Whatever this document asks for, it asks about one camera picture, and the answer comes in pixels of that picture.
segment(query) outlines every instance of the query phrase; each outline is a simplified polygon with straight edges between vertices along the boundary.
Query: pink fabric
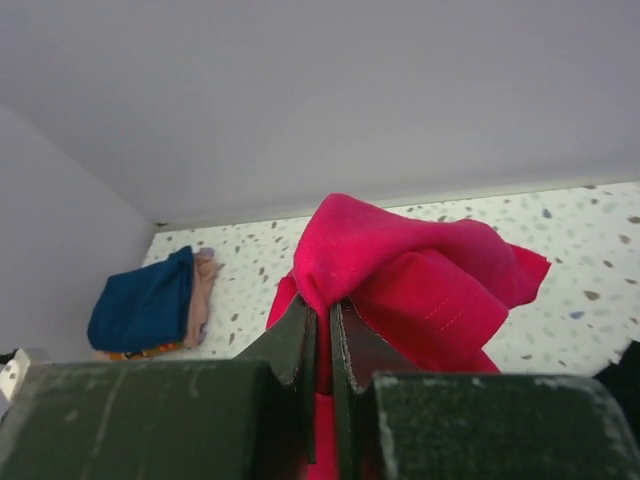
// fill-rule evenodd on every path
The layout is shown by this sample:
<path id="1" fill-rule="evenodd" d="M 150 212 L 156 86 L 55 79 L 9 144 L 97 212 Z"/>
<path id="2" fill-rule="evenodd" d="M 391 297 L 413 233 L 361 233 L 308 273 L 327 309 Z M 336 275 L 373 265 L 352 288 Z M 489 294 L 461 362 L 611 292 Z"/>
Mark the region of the pink fabric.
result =
<path id="1" fill-rule="evenodd" d="M 184 337 L 184 346 L 187 348 L 200 344 L 202 327 L 209 318 L 209 298 L 217 272 L 218 266 L 211 255 L 196 253 L 193 256 L 193 291 Z"/>
<path id="2" fill-rule="evenodd" d="M 481 348 L 509 308 L 535 299 L 549 266 L 480 222 L 424 222 L 329 195 L 302 234 L 267 321 L 267 327 L 276 323 L 297 292 L 318 314 L 322 395 L 316 396 L 318 464 L 309 478 L 337 478 L 332 418 L 326 418 L 333 411 L 327 396 L 333 303 L 351 297 L 371 328 L 426 370 L 497 372 Z"/>

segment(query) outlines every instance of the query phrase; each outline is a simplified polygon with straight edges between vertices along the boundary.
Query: terrazzo surface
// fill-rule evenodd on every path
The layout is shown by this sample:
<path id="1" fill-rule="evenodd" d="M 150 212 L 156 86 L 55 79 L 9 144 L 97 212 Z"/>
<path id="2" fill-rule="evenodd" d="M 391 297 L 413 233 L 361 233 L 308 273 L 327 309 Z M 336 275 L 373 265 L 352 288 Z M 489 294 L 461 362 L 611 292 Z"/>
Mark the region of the terrazzo surface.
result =
<path id="1" fill-rule="evenodd" d="M 640 340 L 640 182 L 390 208 L 421 220 L 473 218 L 553 266 L 535 302 L 511 311 L 485 351 L 505 372 L 592 375 Z M 221 270 L 208 332 L 163 360 L 227 358 L 263 331 L 309 217 L 158 233 L 144 265 L 185 245 Z"/>

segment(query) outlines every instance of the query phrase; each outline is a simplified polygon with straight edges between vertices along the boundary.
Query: folded clothes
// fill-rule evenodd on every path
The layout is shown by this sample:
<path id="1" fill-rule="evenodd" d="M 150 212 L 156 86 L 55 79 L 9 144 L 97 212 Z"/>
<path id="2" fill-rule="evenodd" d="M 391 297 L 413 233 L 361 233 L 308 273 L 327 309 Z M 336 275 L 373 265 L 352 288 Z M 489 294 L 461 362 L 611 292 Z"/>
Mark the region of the folded clothes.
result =
<path id="1" fill-rule="evenodd" d="M 92 347 L 136 352 L 182 342 L 193 282 L 191 247 L 163 262 L 109 277 L 87 330 Z"/>
<path id="2" fill-rule="evenodd" d="M 193 256 L 193 285 L 189 302 L 189 316 L 183 341 L 164 343 L 161 345 L 137 351 L 98 352 L 97 359 L 129 360 L 162 355 L 182 348 L 198 346 L 204 338 L 204 326 L 209 316 L 209 297 L 218 267 L 213 260 L 212 248 L 201 248 Z"/>
<path id="3" fill-rule="evenodd" d="M 497 372 L 481 350 L 508 310 L 535 299 L 550 264 L 473 220 L 424 222 L 343 194 L 307 225 L 267 327 L 296 293 L 318 314 L 316 455 L 310 479 L 337 478 L 329 307 L 351 297 L 363 320 L 430 371 Z"/>

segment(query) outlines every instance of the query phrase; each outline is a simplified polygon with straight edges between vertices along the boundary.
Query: blue folded fabric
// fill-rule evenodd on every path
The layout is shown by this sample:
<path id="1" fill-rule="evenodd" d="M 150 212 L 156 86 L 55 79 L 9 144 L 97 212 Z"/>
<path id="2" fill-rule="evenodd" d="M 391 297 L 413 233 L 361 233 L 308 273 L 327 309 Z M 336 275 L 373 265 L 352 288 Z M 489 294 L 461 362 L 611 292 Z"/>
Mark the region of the blue folded fabric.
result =
<path id="1" fill-rule="evenodd" d="M 193 252 L 113 275 L 91 315 L 87 336 L 96 350 L 136 352 L 184 339 L 193 290 Z"/>

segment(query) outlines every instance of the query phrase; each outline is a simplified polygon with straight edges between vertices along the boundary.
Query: pink cloth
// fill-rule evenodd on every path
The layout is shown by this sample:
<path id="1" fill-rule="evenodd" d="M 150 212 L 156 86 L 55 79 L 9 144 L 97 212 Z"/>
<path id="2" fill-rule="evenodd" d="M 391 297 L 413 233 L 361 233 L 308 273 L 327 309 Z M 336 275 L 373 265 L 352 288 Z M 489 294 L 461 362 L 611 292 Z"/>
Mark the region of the pink cloth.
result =
<path id="1" fill-rule="evenodd" d="M 343 194 L 329 195 L 305 229 L 267 327 L 296 293 L 318 314 L 317 465 L 337 478 L 329 307 L 351 297 L 367 324 L 430 371 L 497 372 L 482 352 L 508 310 L 535 299 L 550 264 L 473 220 L 404 218 Z"/>
<path id="2" fill-rule="evenodd" d="M 196 253 L 193 256 L 193 290 L 189 303 L 187 332 L 184 337 L 184 346 L 187 348 L 199 345 L 202 327 L 209 318 L 209 297 L 218 272 L 212 254 Z"/>

